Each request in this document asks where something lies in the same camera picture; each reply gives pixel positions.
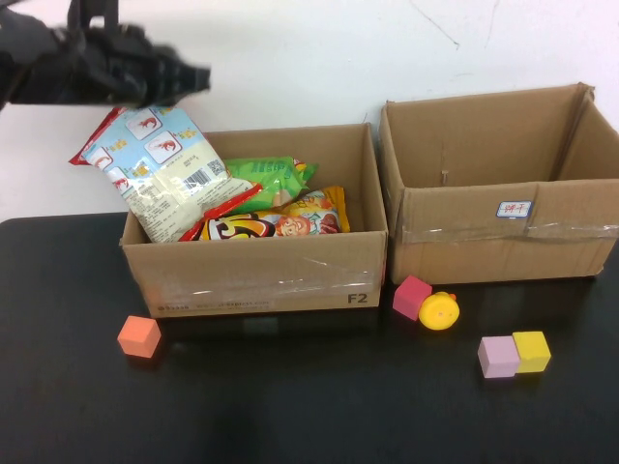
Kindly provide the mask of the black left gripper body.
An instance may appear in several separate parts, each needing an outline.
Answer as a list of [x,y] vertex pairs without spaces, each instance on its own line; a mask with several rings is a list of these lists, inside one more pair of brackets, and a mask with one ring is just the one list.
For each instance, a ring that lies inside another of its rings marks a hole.
[[70,30],[66,51],[71,67],[60,104],[173,106],[211,88],[210,68],[151,43],[138,26]]

